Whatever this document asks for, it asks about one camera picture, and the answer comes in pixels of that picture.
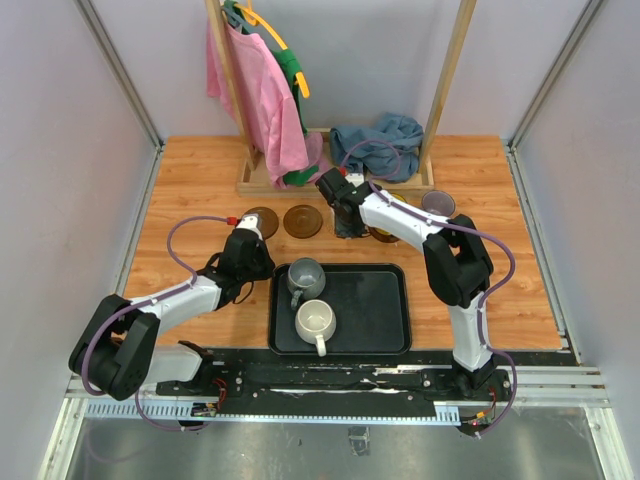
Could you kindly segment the brown wooden coaster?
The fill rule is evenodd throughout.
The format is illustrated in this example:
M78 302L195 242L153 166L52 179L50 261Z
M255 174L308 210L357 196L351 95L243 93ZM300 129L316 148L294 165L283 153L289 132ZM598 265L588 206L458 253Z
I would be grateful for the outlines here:
M285 231L297 239L315 236L323 226L323 218L318 209L301 204L290 208L283 218Z
M392 235L389 232L386 232L384 230L380 230L373 227L369 227L368 230L370 235L374 239L378 240L379 242L382 242L385 244L391 244L399 241L399 239L395 235Z

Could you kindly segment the purple glass cup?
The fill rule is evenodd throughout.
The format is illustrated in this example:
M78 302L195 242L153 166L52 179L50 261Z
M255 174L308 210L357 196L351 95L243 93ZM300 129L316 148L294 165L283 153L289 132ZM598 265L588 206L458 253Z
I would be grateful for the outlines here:
M421 208L427 213L451 217L456 211L456 203L447 192L431 190L423 195Z

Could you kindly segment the yellow glass mug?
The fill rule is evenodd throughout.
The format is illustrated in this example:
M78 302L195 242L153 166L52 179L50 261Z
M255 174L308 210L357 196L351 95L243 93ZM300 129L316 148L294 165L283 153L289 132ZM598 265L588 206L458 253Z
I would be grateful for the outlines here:
M402 195L397 194L397 193L390 193L390 197L392 197L394 200L397 200L398 202L402 202L402 203L407 203L406 198L404 198Z

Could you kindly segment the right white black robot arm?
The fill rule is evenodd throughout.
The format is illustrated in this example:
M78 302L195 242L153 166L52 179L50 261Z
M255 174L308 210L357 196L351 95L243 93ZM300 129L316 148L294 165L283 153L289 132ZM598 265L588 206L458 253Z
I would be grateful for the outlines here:
M495 368L487 342L485 293L493 264L471 220L424 212L371 182L358 186L332 168L316 182L329 207L346 225L380 229L424 256L431 291L449 311L453 334L455 392L474 400L489 387Z

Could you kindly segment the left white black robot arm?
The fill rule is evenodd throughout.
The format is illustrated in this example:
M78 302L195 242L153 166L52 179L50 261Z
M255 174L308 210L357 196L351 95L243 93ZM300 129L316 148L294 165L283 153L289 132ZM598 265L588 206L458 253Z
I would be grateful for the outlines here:
M274 269L259 231L237 227L195 277L136 300L117 294L103 298L70 354L69 369L82 377L91 394L118 401L145 383L169 380L179 380L192 395L203 395L213 386L212 368L191 347L158 350L157 337L225 307L245 284L270 279Z

